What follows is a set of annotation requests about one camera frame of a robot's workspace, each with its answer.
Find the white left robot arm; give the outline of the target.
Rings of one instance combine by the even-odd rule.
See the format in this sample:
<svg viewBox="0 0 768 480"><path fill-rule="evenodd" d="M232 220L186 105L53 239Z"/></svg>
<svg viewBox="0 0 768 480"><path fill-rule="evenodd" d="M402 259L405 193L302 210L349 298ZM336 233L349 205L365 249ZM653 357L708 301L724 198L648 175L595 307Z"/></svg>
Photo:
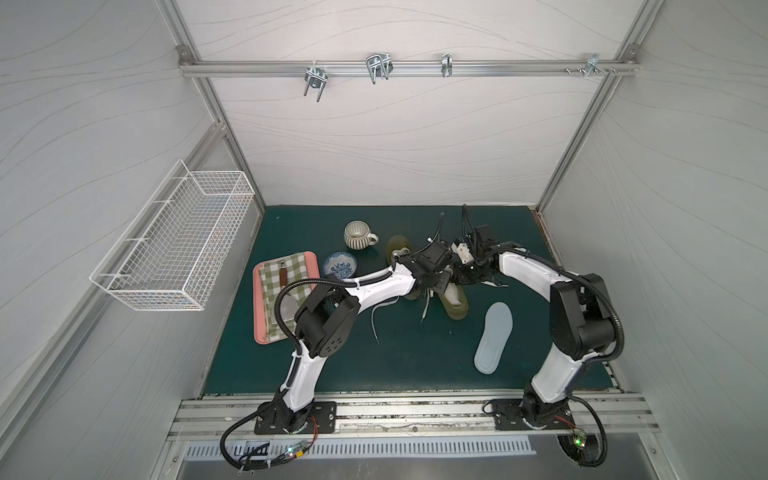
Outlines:
<svg viewBox="0 0 768 480"><path fill-rule="evenodd" d="M280 406L292 414L308 408L327 358L344 346L361 312L416 289L445 289L459 262L446 243L433 241L363 277L307 278L283 287L274 301L274 315L280 330L293 342L295 352L286 380L278 390ZM295 327L289 328L282 315L282 303L291 291L306 285L313 289L294 314Z"/></svg>

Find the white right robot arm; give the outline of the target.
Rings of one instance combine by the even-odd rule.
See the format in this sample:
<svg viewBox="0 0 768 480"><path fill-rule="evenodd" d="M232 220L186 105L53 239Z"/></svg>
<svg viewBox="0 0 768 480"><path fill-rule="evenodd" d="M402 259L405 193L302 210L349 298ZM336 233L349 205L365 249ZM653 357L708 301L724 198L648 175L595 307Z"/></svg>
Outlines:
<svg viewBox="0 0 768 480"><path fill-rule="evenodd" d="M493 281L504 275L549 303L552 347L526 387L531 406L565 401L586 366L613 360L623 352L624 328L602 277L571 272L515 242L497 242L484 227L462 234L451 249L457 257L457 283Z"/></svg>

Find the green canvas shoe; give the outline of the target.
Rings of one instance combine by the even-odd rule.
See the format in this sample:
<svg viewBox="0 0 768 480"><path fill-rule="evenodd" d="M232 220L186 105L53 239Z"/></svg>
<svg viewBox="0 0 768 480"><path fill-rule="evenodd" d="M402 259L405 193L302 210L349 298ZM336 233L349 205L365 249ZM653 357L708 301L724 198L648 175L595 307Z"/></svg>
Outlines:
<svg viewBox="0 0 768 480"><path fill-rule="evenodd" d="M460 285L449 283L438 298L450 319L459 321L467 316L469 301Z"/></svg>
<svg viewBox="0 0 768 480"><path fill-rule="evenodd" d="M398 259L400 259L402 256L410 254L411 252L412 252L412 245L405 236L394 235L390 237L386 246L387 266L388 267L393 266ZM380 341L379 341L379 337L378 337L378 333L375 325L376 314L380 309L395 305L399 300L400 300L400 297L396 296L372 308L370 323L371 323L372 333L377 344L379 344Z"/></svg>

